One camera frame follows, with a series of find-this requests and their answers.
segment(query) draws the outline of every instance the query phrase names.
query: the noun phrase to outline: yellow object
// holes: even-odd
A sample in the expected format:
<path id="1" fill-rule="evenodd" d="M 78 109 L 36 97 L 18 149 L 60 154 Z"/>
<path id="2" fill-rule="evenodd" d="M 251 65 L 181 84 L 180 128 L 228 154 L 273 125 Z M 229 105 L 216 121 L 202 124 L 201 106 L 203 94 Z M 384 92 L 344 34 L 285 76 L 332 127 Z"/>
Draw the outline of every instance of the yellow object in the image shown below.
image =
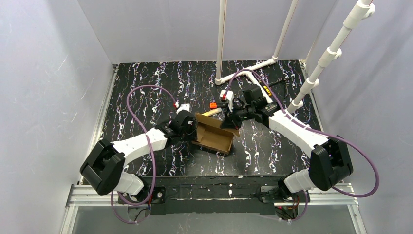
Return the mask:
<path id="1" fill-rule="evenodd" d="M 214 114 L 220 113 L 221 111 L 222 111 L 222 108 L 217 108 L 217 109 L 213 109 L 213 110 L 210 110 L 210 111 L 208 111 L 208 112 L 205 112 L 205 113 L 203 113 L 202 115 L 203 115 L 203 116 L 212 116 L 212 115 L 214 115 Z"/>

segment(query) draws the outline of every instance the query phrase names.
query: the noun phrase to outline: brown cardboard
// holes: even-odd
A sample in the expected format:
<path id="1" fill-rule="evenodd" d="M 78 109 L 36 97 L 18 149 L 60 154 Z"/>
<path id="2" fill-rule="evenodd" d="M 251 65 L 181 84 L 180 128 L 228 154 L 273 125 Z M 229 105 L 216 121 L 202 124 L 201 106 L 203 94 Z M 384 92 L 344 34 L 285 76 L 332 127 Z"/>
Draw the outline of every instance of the brown cardboard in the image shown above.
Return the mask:
<path id="1" fill-rule="evenodd" d="M 192 143 L 223 154 L 229 154 L 234 135 L 239 137 L 240 132 L 235 129 L 221 129 L 222 121 L 219 119 L 204 116 L 200 113 L 196 113 L 195 117 L 198 122 L 196 128 L 198 139 Z"/>

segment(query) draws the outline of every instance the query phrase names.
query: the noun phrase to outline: wire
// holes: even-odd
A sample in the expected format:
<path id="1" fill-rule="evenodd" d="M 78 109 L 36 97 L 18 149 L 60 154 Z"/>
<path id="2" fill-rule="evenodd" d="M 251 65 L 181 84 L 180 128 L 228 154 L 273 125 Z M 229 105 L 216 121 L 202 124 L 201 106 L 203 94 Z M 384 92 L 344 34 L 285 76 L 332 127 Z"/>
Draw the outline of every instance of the wire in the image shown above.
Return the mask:
<path id="1" fill-rule="evenodd" d="M 340 189 L 338 189 L 338 188 L 336 188 L 336 187 L 333 187 L 334 190 L 336 190 L 336 191 L 338 191 L 339 193 L 342 193 L 342 194 L 344 194 L 344 195 L 351 196 L 351 197 L 357 197 L 357 198 L 362 198 L 362 197 L 371 196 L 371 195 L 373 195 L 373 194 L 377 191 L 377 189 L 378 189 L 378 187 L 379 187 L 379 185 L 380 185 L 380 177 L 379 177 L 379 175 L 378 175 L 378 169 L 377 169 L 377 167 L 375 166 L 375 164 L 373 163 L 373 161 L 370 159 L 370 157 L 367 156 L 367 154 L 365 154 L 360 148 L 358 148 L 358 147 L 357 147 L 356 145 L 354 145 L 353 143 L 347 141 L 346 139 L 343 139 L 343 138 L 341 138 L 341 137 L 339 137 L 339 136 L 335 136 L 335 135 L 330 134 L 330 133 L 325 133 L 325 132 L 322 132 L 322 131 L 319 131 L 319 130 L 315 130 L 315 129 L 312 129 L 312 128 L 306 128 L 306 126 L 304 126 L 304 125 L 298 123 L 297 121 L 295 121 L 294 118 L 293 118 L 288 112 L 286 112 L 286 110 L 284 109 L 284 107 L 283 107 L 283 105 L 281 104 L 280 100 L 277 98 L 277 96 L 275 96 L 274 92 L 271 90 L 271 87 L 269 87 L 268 84 L 265 82 L 265 80 L 264 80 L 258 73 L 256 73 L 255 71 L 252 71 L 252 70 L 250 70 L 250 69 L 241 69 L 241 70 L 237 71 L 236 73 L 234 73 L 234 75 L 232 76 L 231 80 L 229 80 L 228 86 L 227 86 L 226 89 L 225 89 L 225 95 L 227 94 L 227 92 L 228 92 L 228 90 L 229 90 L 229 88 L 230 88 L 230 86 L 231 86 L 232 81 L 234 80 L 234 78 L 238 75 L 238 73 L 240 73 L 240 72 L 242 72 L 242 71 L 251 72 L 251 73 L 255 76 L 255 78 L 260 79 L 261 82 L 262 82 L 265 86 L 268 87 L 271 95 L 274 97 L 274 99 L 275 99 L 275 101 L 277 102 L 278 106 L 281 108 L 281 111 L 282 111 L 282 112 L 285 114 L 285 116 L 286 116 L 288 119 L 290 119 L 293 123 L 295 123 L 296 125 L 298 125 L 298 126 L 300 126 L 300 127 L 302 127 L 302 128 L 305 128 L 306 130 L 308 130 L 308 131 L 310 131 L 310 132 L 317 133 L 317 134 L 321 134 L 321 135 L 324 135 L 324 136 L 327 136 L 327 137 L 330 137 L 330 138 L 334 138 L 334 139 L 337 139 L 337 140 L 340 140 L 340 141 L 346 143 L 347 145 L 349 145 L 349 146 L 351 146 L 353 149 L 355 149 L 357 152 L 359 152 L 359 153 L 367 160 L 367 162 L 369 162 L 369 164 L 370 164 L 370 166 L 372 167 L 372 169 L 373 169 L 373 171 L 374 171 L 374 174 L 375 174 L 375 185 L 374 185 L 373 189 L 372 189 L 370 192 L 365 193 L 365 194 L 351 194 L 351 193 L 342 191 L 342 190 L 340 190 Z"/>
<path id="2" fill-rule="evenodd" d="M 139 211 L 139 213 L 138 213 L 138 215 L 136 216 L 136 218 L 135 218 L 135 222 L 136 222 L 136 220 L 138 219 L 138 217 L 139 217 L 139 215 L 143 212 L 143 211 L 147 211 L 147 210 L 149 210 L 148 208 L 143 208 L 143 209 L 141 209 L 141 211 Z"/>
<path id="3" fill-rule="evenodd" d="M 293 206 L 292 208 L 297 208 L 300 203 L 300 196 L 297 196 L 297 205 Z"/>
<path id="4" fill-rule="evenodd" d="M 146 141 L 148 142 L 149 151 L 150 151 L 150 156 L 151 156 L 151 158 L 152 158 L 152 184 L 151 184 L 151 186 L 150 186 L 150 190 L 149 190 L 148 196 L 147 196 L 143 201 L 138 202 L 138 203 L 130 202 L 130 201 L 126 200 L 126 198 L 124 198 L 120 192 L 117 192 L 118 195 L 119 195 L 119 197 L 120 197 L 120 199 L 121 199 L 122 201 L 124 201 L 126 204 L 129 204 L 129 205 L 131 205 L 131 206 L 139 206 L 139 205 L 145 204 L 145 203 L 152 197 L 153 189 L 154 189 L 154 187 L 155 187 L 155 180 L 156 180 L 155 155 L 154 155 L 154 153 L 153 153 L 153 148 L 152 148 L 152 144 L 151 144 L 151 142 L 150 142 L 149 136 L 146 135 L 146 133 L 147 133 L 148 131 L 146 130 L 146 128 L 145 128 L 145 126 L 143 125 L 143 123 L 142 123 L 142 122 L 138 119 L 138 117 L 135 115 L 135 113 L 133 112 L 133 110 L 132 110 L 132 108 L 131 108 L 131 105 L 130 105 L 130 103 L 129 103 L 129 98 L 131 97 L 132 93 L 135 92 L 136 90 L 142 89 L 142 88 L 144 88 L 144 87 L 159 88 L 159 89 L 161 89 L 161 90 L 164 90 L 164 91 L 172 98 L 173 103 L 174 103 L 174 104 L 176 103 L 176 100 L 175 100 L 175 98 L 173 97 L 173 95 L 172 95 L 168 90 L 166 90 L 165 88 L 163 88 L 163 87 L 161 87 L 161 86 L 158 86 L 158 85 L 152 85 L 152 84 L 140 85 L 140 86 L 138 86 L 138 87 L 136 87 L 136 88 L 133 88 L 133 89 L 128 93 L 128 96 L 127 96 L 127 98 L 126 98 L 126 107 L 128 108 L 128 110 L 129 110 L 129 112 L 131 113 L 132 117 L 133 117 L 133 118 L 138 122 L 138 124 L 142 127 L 142 129 L 143 129 L 143 131 L 144 131 L 144 133 L 145 133 L 145 136 L 146 136 Z M 145 218 L 144 218 L 144 219 L 142 219 L 142 220 L 135 221 L 135 222 L 130 222 L 130 221 L 126 221 L 126 220 L 122 219 L 122 218 L 116 213 L 116 210 L 115 210 L 115 208 L 114 208 L 114 206 L 113 206 L 113 200 L 112 200 L 112 198 L 113 198 L 113 192 L 111 193 L 111 206 L 112 206 L 112 209 L 113 209 L 113 212 L 114 212 L 115 216 L 116 216 L 120 221 L 122 221 L 122 222 L 124 222 L 124 223 L 128 223 L 128 224 L 134 224 L 134 223 L 142 222 L 142 221 L 145 219 Z"/>
<path id="5" fill-rule="evenodd" d="M 304 216 L 305 212 L 307 211 L 307 207 L 308 207 L 308 197 L 307 197 L 307 192 L 305 192 L 305 191 L 301 191 L 301 192 L 304 193 L 304 197 L 305 197 L 304 210 L 301 212 L 301 214 L 300 214 L 298 217 L 296 217 L 296 218 L 294 218 L 294 219 L 289 219 L 289 220 L 281 219 L 282 221 L 286 221 L 286 222 L 298 221 L 300 218 L 302 218 L 302 217 Z M 258 214 L 258 216 L 263 217 L 263 218 L 267 218 L 267 219 L 276 220 L 276 221 L 279 221 L 279 220 L 280 220 L 280 219 L 275 219 L 275 218 L 271 218 L 271 217 L 267 217 L 267 216 L 259 215 L 259 214 Z"/>
<path id="6" fill-rule="evenodd" d="M 256 197 L 256 198 L 261 198 L 261 197 L 265 197 L 265 196 L 268 196 L 268 195 L 271 195 L 271 194 L 275 194 L 276 192 L 277 192 L 277 191 L 274 191 L 274 192 L 267 193 L 267 194 L 263 194 L 263 195 L 259 195 L 259 196 L 254 195 L 254 197 Z"/>
<path id="7" fill-rule="evenodd" d="M 285 210 L 283 210 L 283 209 L 281 209 L 281 208 L 278 208 L 278 207 L 275 207 L 275 209 L 284 212 L 284 214 L 286 214 L 290 219 L 293 219 L 293 217 L 291 217 L 291 215 L 290 215 L 289 213 L 287 213 L 287 211 L 285 211 Z"/>

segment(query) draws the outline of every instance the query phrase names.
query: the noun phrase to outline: cardboard flap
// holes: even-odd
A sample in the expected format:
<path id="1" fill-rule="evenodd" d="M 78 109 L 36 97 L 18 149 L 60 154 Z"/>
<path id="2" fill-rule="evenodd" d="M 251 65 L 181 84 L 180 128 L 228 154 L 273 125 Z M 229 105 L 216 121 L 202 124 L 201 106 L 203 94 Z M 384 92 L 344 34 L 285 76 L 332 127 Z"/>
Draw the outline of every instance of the cardboard flap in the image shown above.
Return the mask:
<path id="1" fill-rule="evenodd" d="M 197 135 L 196 141 L 197 142 L 201 142 L 202 138 L 204 137 L 204 133 L 205 133 L 205 127 L 199 124 L 196 127 L 196 135 Z"/>
<path id="2" fill-rule="evenodd" d="M 209 126 L 212 126 L 212 127 L 221 129 L 222 121 L 220 121 L 219 119 L 215 119 L 215 118 L 211 118 L 211 117 L 208 117 L 208 116 L 204 116 L 204 115 L 202 115 L 202 114 L 200 114 L 200 113 L 196 113 L 195 116 L 196 116 L 196 120 L 197 120 L 199 123 L 204 123 L 204 124 L 207 124 L 207 125 L 209 125 Z M 240 136 L 240 132 L 239 132 L 238 130 L 230 129 L 230 128 L 225 128 L 225 129 L 223 129 L 223 130 L 225 130 L 225 131 L 227 131 L 227 132 L 231 132 L 231 133 L 233 133 L 234 135 L 236 135 L 237 137 Z"/>

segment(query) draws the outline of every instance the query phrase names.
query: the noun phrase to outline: orange object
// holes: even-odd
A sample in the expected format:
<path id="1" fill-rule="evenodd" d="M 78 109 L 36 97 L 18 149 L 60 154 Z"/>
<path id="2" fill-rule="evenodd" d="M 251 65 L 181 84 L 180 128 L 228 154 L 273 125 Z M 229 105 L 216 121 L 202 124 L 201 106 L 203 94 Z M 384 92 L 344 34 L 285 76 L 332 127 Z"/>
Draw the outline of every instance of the orange object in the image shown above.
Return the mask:
<path id="1" fill-rule="evenodd" d="M 213 102 L 213 103 L 211 103 L 211 104 L 209 105 L 209 107 L 210 107 L 211 109 L 217 109 L 217 108 L 218 108 L 218 105 L 217 105 L 217 103 Z"/>

